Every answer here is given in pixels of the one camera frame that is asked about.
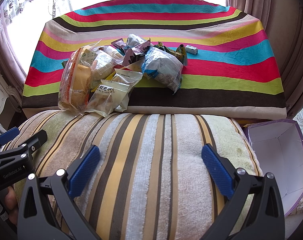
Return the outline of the person's left hand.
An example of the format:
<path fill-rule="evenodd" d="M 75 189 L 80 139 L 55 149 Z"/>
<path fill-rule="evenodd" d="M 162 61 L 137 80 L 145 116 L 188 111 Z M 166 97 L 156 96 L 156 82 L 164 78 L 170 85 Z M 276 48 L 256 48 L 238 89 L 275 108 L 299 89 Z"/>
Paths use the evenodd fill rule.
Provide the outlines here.
<path fill-rule="evenodd" d="M 9 210 L 8 217 L 11 223 L 17 225 L 18 221 L 18 203 L 15 195 L 15 191 L 12 186 L 9 186 L 8 192 L 4 198 L 5 205 Z"/>

